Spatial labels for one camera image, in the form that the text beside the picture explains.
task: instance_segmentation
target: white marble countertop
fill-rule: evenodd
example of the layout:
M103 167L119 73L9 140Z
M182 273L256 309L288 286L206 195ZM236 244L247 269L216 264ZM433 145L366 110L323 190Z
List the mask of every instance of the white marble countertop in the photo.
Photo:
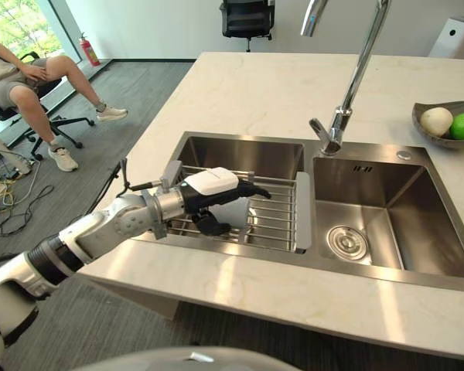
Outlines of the white marble countertop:
M157 179L184 131L314 139L308 119L330 122L356 58L204 53L131 150L129 179ZM453 100L464 100L464 60L373 56L344 140L426 147L464 223L464 151L429 144L411 122L414 102ZM120 188L114 182L101 206ZM272 321L464 356L464 292L139 240L81 272Z

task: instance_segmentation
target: fruit bowl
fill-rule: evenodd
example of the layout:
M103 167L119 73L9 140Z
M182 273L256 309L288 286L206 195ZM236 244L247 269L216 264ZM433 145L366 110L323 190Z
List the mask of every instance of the fruit bowl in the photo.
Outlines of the fruit bowl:
M412 108L412 120L415 124L416 129L424 135L429 141L435 143L436 145L440 145L445 148L452 148L452 149L464 149L464 140L456 140L452 139L450 136L450 132L447 131L443 136L437 137L433 134L429 134L419 122L421 115L423 112L435 108L435 107L444 107L452 113L452 116L455 117L459 114L464 114L464 101L459 102L448 102L448 103L438 103L438 104L421 104L416 103L415 106Z

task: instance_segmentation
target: gray carpet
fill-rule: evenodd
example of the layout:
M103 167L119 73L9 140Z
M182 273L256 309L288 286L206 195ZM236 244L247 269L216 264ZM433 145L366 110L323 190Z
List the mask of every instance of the gray carpet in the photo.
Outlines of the gray carpet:
M34 247L82 213L190 66L112 63L102 72L93 81L95 89L109 104L129 109L128 117L94 128L75 124L66 129L84 143L81 150L67 144L80 169L62 173L52 160L42 161L32 197L46 185L55 188L34 205L32 219L22 232L0 237L0 254ZM79 96L59 113L94 118L92 107ZM27 153L30 147L25 141L17 149ZM46 156L46 146L40 153ZM18 197L26 192L31 178L15 184ZM26 207L27 203L21 204L15 213ZM5 228L12 230L20 221L13 220ZM28 332L7 350L6 370L68 370L128 352L196 342L250 349L309 370L464 370L464 361L369 345L188 303L182 303L176 319L169 322L78 277L68 280L39 308L39 317Z

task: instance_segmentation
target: faucet spout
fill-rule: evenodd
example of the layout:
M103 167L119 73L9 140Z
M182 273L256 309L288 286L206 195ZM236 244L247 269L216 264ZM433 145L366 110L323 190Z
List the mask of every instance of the faucet spout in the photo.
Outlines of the faucet spout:
M301 35L312 36L327 2L328 0L310 0L304 22L302 24ZM377 0L377 7L368 36L360 52L356 68L354 69L342 104L335 109L330 130L325 130L317 119L312 119L309 122L311 128L322 141L322 153L325 155L334 155L342 147L343 132L346 130L350 115L353 113L351 107L353 99L356 96L357 89L361 84L364 72L366 71L368 62L370 61L374 44L377 41L378 35L380 34L381 28L385 22L385 18L387 17L390 3L391 0Z

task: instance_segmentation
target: chair base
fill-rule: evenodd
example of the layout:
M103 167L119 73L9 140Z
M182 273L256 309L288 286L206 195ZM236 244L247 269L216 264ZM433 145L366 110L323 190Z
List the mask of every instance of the chair base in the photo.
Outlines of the chair base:
M271 41L272 37L271 37L271 33L267 34L267 35L261 35L261 36L254 36L256 38L262 38L262 37L266 37L269 41ZM252 37L247 37L247 49L246 49L246 53L250 53L251 52L251 39Z
M81 122L81 121L86 121L88 125L94 126L94 121L89 120L87 117L78 117L78 118L65 118L61 116L55 116L51 121L50 121L50 126L52 128L52 131L55 135L61 135L68 141L74 144L76 148L82 148L83 144L80 141L76 141L72 137L70 137L68 134L66 134L64 131L60 130L59 127L63 125L68 125L68 124L73 124L75 122ZM16 139L14 139L10 144L9 148L13 148L16 146L19 142L21 142L23 139L27 139L28 141L35 142L34 146L32 147L31 150L31 156L38 160L41 161L43 157L41 154L36 153L38 150L39 146L43 143L43 139L38 137L37 139L34 137L36 135L36 132L34 132L33 129L29 128L26 131L24 131L20 136L18 136Z

